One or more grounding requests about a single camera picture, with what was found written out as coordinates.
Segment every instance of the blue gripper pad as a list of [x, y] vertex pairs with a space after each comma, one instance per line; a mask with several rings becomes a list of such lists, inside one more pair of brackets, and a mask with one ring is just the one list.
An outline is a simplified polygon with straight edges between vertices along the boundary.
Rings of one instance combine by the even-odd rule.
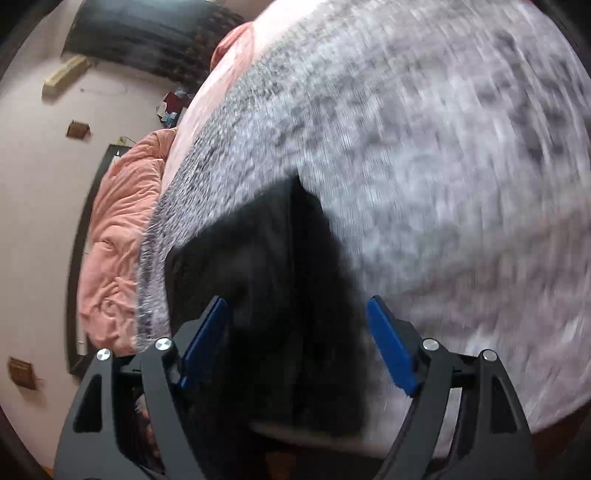
[[208, 374], [231, 317], [226, 300], [218, 298], [183, 356], [180, 388], [190, 389]]
[[406, 392], [406, 395], [414, 396], [418, 390], [418, 383], [413, 373], [413, 356], [408, 353], [376, 298], [368, 301], [367, 312], [369, 330], [374, 336], [392, 380], [397, 387]]

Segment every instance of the fuzzy gray fabric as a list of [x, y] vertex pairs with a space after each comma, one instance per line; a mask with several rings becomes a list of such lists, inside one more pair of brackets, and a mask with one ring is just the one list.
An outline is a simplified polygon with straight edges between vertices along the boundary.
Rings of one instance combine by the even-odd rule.
[[[554, 423], [591, 394], [590, 101], [528, 3], [329, 0], [237, 82], [158, 202], [139, 347], [168, 333], [170, 248], [297, 170], [342, 243], [360, 330], [379, 294], [451, 351], [492, 348], [532, 429]], [[361, 341], [362, 441], [385, 453], [408, 400]]]

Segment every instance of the folded black fabric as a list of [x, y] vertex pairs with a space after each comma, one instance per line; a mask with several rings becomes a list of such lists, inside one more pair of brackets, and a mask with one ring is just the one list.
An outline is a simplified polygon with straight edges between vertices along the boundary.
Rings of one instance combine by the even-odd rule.
[[359, 323], [328, 221], [298, 177], [172, 250], [165, 282], [173, 333], [214, 295], [233, 308], [212, 385], [199, 393], [201, 405], [210, 397], [207, 414], [333, 436], [361, 430]]

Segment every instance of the yellow wooden block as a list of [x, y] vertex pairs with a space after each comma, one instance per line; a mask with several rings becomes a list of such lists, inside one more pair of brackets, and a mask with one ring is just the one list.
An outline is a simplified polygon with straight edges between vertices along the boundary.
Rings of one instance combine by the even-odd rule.
[[41, 94], [43, 97], [56, 97], [61, 95], [72, 83], [74, 83], [92, 63], [84, 55], [76, 55], [49, 77], [43, 84]]

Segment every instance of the silver screw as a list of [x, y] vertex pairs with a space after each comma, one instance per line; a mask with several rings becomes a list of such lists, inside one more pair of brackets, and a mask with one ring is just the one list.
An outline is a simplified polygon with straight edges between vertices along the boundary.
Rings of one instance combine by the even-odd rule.
[[429, 352], [434, 352], [439, 348], [439, 342], [433, 338], [425, 338], [423, 340], [423, 348]]
[[482, 352], [482, 356], [484, 357], [484, 360], [489, 362], [495, 362], [496, 359], [499, 358], [496, 352], [493, 352], [492, 350], [484, 350], [484, 352]]
[[156, 350], [164, 351], [172, 347], [173, 341], [170, 338], [162, 337], [156, 340]]
[[99, 360], [107, 360], [111, 356], [111, 350], [108, 348], [102, 348], [96, 353], [96, 357]]

